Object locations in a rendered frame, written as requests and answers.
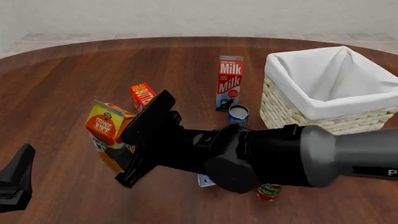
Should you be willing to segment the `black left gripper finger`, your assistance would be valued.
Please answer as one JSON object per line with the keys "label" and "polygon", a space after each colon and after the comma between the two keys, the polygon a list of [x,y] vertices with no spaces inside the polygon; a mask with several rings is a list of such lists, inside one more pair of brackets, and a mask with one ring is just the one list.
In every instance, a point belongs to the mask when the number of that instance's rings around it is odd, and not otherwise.
{"label": "black left gripper finger", "polygon": [[24,144],[10,162],[0,170],[0,188],[32,191],[32,166],[36,150]]}

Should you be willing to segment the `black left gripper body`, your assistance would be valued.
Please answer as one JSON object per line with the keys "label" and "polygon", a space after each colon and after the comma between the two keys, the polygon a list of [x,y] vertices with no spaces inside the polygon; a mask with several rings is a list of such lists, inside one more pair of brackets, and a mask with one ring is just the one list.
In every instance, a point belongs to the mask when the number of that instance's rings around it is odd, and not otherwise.
{"label": "black left gripper body", "polygon": [[0,213],[25,210],[32,198],[31,181],[0,181]]}

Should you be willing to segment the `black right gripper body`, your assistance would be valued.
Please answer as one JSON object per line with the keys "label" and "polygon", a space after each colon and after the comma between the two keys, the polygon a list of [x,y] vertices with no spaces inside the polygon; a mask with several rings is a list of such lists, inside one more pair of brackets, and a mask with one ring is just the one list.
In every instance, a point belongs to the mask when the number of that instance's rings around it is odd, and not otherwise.
{"label": "black right gripper body", "polygon": [[122,186],[132,188],[158,165],[155,143],[160,142],[159,133],[165,129],[174,104],[175,98],[163,90],[124,128],[121,139],[135,151],[124,172],[115,177]]}

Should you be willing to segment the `orange juice carton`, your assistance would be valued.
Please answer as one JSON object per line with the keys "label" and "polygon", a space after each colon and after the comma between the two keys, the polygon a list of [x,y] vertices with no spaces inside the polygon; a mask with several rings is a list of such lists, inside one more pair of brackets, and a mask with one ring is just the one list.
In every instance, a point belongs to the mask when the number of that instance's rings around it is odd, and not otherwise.
{"label": "orange juice carton", "polygon": [[96,100],[85,124],[101,160],[117,173],[123,173],[134,157],[136,147],[124,143],[122,133],[135,117],[114,104]]}

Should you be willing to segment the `pale woven wicker basket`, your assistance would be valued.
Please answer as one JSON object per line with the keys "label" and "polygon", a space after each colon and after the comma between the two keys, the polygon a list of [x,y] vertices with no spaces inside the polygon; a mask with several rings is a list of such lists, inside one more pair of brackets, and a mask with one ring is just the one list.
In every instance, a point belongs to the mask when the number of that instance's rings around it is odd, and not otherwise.
{"label": "pale woven wicker basket", "polygon": [[264,72],[260,115],[270,129],[282,128],[288,124],[315,125],[321,126],[335,135],[354,134],[379,130],[396,113],[398,113],[398,106],[330,119],[307,119],[285,98],[276,84]]}

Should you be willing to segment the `white cloth basket liner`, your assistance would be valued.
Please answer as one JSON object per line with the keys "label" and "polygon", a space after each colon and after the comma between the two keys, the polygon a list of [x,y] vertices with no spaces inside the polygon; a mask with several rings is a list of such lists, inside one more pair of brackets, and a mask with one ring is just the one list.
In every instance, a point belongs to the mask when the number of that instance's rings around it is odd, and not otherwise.
{"label": "white cloth basket liner", "polygon": [[398,106],[398,78],[345,46],[269,54],[264,72],[310,120]]}

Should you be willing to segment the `red butter box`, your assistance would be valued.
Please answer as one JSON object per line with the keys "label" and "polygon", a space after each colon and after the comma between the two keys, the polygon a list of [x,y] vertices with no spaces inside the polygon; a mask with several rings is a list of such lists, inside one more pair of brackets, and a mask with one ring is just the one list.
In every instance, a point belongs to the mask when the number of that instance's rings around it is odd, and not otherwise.
{"label": "red butter box", "polygon": [[140,83],[130,87],[132,101],[138,112],[142,111],[156,96],[147,83]]}

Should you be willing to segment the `small white and blue box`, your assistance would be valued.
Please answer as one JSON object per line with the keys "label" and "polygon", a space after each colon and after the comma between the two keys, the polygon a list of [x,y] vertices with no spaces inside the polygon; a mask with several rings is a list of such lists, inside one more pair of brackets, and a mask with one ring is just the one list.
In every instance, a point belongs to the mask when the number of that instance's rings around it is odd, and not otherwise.
{"label": "small white and blue box", "polygon": [[216,185],[207,175],[198,174],[198,185],[201,188],[210,187]]}

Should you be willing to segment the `red and white milk carton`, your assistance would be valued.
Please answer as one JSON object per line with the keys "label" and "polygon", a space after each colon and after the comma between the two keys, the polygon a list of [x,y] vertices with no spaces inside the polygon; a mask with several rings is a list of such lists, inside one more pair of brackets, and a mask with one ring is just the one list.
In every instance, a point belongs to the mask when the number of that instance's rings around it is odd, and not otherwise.
{"label": "red and white milk carton", "polygon": [[216,110],[228,111],[238,104],[243,77],[243,57],[220,56],[216,92]]}

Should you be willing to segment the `blue tin with yellow print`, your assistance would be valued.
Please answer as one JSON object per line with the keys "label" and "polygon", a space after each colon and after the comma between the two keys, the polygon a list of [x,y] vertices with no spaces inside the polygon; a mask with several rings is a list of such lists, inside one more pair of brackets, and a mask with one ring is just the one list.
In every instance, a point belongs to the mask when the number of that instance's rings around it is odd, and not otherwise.
{"label": "blue tin with yellow print", "polygon": [[228,110],[228,124],[247,126],[249,110],[243,105],[233,105]]}

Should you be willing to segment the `red tomato sauce tin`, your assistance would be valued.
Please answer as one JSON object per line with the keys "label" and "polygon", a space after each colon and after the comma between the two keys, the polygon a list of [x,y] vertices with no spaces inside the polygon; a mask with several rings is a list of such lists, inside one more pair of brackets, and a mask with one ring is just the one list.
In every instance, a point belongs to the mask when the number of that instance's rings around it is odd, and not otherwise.
{"label": "red tomato sauce tin", "polygon": [[281,185],[277,184],[263,184],[256,187],[254,190],[256,195],[264,201],[274,201],[282,189]]}

